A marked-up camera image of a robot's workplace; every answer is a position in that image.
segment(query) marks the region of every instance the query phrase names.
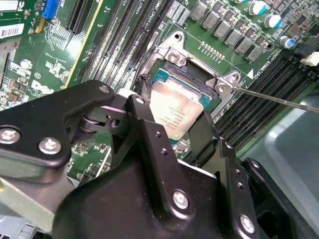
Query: green circuit board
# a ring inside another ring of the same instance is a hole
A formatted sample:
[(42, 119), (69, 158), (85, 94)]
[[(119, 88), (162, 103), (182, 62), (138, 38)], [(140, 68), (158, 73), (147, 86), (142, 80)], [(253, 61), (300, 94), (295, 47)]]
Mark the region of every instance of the green circuit board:
[[(156, 18), (168, 2), (170, 4), (165, 15)], [(196, 18), (193, 13), (199, 4), (204, 6), (205, 11)], [(214, 8), (216, 4), (220, 5), (218, 10)], [(129, 88), (139, 66), (140, 58), (136, 58), (140, 56), (138, 47), (144, 46), (145, 35), (141, 35), (141, 32), (146, 34), (147, 27), (149, 30), (154, 28), (157, 33), (152, 49), (176, 31), (181, 31), (185, 36), (184, 49), (189, 54), (220, 76), (232, 71), (239, 72), (240, 87), (247, 87), (258, 80), (282, 51), (283, 47), (279, 44), (282, 36), (288, 36), (296, 43), (306, 39), (318, 41), (319, 35), (315, 31), (319, 25), (317, 1), (266, 0), (266, 11), (254, 16), (247, 12), (249, 4), (250, 1), (235, 3), (229, 0), (93, 1), (83, 31), (79, 34), (66, 29), (74, 7), (73, 0), (61, 0), (55, 17), (44, 21), (40, 33), (34, 31), (39, 25), (46, 1), (25, 1), (23, 12), (1, 12), (0, 9), (0, 20), (4, 20), (0, 21), (0, 27), (6, 25), (5, 21), (8, 24), (24, 24), (23, 33), (18, 36), (21, 37), (18, 48), (2, 60), (4, 69), (0, 109), (14, 107), (94, 78), (111, 85), (116, 91), (122, 87)], [(240, 37), (248, 40), (260, 55), (255, 59), (249, 56), (249, 52), (243, 53), (244, 49), (238, 45), (227, 44), (228, 35), (219, 37), (222, 33), (217, 33), (217, 28), (205, 28), (204, 21), (211, 12), (218, 16), (220, 23), (229, 26), (229, 32), (238, 31)], [(282, 16), (283, 21), (278, 28), (263, 26), (265, 16), (271, 13)], [(19, 17), (19, 21), (14, 19), (15, 16)], [(145, 25), (140, 27), (142, 20), (145, 20)], [(236, 24), (240, 20), (243, 24), (238, 28)], [(111, 52), (112, 57), (103, 49)], [(150, 76), (155, 76), (163, 64), (164, 61), (155, 62), (150, 69)], [(309, 86), (297, 100), (315, 85)], [(213, 111), (219, 103), (219, 99), (212, 100), (206, 110)], [(216, 119), (230, 107), (231, 105), (227, 105), (223, 108)], [(111, 160), (109, 145), (109, 136), (100, 134), (89, 142), (75, 146), (72, 149), (69, 176), (86, 181), (94, 178), (100, 169), (100, 173), (107, 171)], [(178, 157), (183, 158), (186, 153), (187, 151), (179, 152)]]
[(33, 34), (44, 5), (42, 0), (0, 0), (0, 39)]

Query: screwdriver shaft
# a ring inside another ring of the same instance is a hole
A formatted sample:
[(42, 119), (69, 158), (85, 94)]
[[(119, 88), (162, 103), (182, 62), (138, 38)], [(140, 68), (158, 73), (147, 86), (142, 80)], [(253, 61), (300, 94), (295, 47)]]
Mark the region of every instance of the screwdriver shaft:
[(304, 105), (297, 104), (297, 103), (294, 103), (294, 102), (291, 102), (291, 101), (286, 101), (286, 100), (283, 100), (283, 99), (280, 99), (280, 98), (276, 98), (276, 97), (273, 97), (273, 96), (267, 96), (267, 95), (264, 95), (264, 94), (261, 94), (261, 93), (257, 93), (257, 92), (253, 92), (253, 91), (249, 91), (249, 90), (244, 90), (244, 89), (241, 89), (241, 88), (238, 88), (238, 87), (233, 87), (232, 90), (237, 91), (237, 92), (241, 92), (241, 93), (245, 93), (245, 94), (248, 94), (248, 95), (251, 95), (251, 96), (260, 97), (260, 98), (263, 98), (263, 99), (266, 99), (266, 100), (269, 100), (269, 101), (273, 101), (273, 102), (276, 102), (276, 103), (279, 103), (279, 104), (282, 104), (282, 105), (285, 105), (285, 106), (290, 106), (290, 107), (297, 108), (297, 109), (300, 109), (300, 110), (310, 111), (310, 112), (314, 112), (314, 113), (318, 113), (319, 114), (319, 108), (310, 107), (310, 106), (304, 106)]

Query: white capacitor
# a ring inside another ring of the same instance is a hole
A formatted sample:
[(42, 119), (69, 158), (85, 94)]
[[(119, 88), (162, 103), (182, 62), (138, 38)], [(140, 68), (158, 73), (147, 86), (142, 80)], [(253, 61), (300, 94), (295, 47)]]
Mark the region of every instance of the white capacitor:
[(289, 38), (287, 36), (282, 36), (279, 38), (279, 44), (286, 49), (290, 49), (295, 45), (296, 41), (293, 38)]
[(264, 19), (264, 26), (268, 28), (277, 28), (281, 23), (280, 15), (269, 14)]
[(267, 5), (264, 1), (252, 1), (248, 5), (248, 13), (250, 15), (260, 15), (263, 14), (267, 9)]

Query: white sticker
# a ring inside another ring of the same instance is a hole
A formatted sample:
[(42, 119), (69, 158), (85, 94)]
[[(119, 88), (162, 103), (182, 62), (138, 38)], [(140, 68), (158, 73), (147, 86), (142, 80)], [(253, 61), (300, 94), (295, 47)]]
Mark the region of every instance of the white sticker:
[(0, 0), (0, 11), (16, 11), (19, 1)]
[(9, 26), (0, 26), (0, 39), (20, 35), (23, 33), (23, 29), (24, 23)]

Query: black plastic bracket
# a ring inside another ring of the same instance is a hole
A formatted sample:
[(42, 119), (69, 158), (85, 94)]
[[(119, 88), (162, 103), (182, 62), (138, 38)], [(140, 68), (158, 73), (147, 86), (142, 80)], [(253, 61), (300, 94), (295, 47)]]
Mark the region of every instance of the black plastic bracket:
[[(71, 157), (70, 141), (81, 117), (113, 98), (108, 86), (88, 81), (1, 112), (0, 128), (15, 129), (20, 139), (0, 143), (0, 175), (40, 183), (55, 181)], [(61, 144), (57, 154), (39, 150), (46, 138)]]
[[(150, 106), (141, 96), (129, 96), (126, 106), (131, 131), (123, 141), (113, 137), (111, 169), (132, 154), (140, 155), (154, 214), (168, 229), (182, 230), (194, 217), (195, 206), (168, 135), (162, 125), (154, 122)], [(175, 192), (185, 196), (185, 208), (175, 203)]]
[(218, 135), (209, 114), (203, 112), (198, 117), (189, 130), (189, 139), (199, 164), (217, 176), (219, 225), (223, 236), (259, 239), (247, 174), (237, 163), (235, 149)]
[(319, 238), (258, 161), (247, 158), (242, 166), (249, 176), (257, 220), (268, 238)]

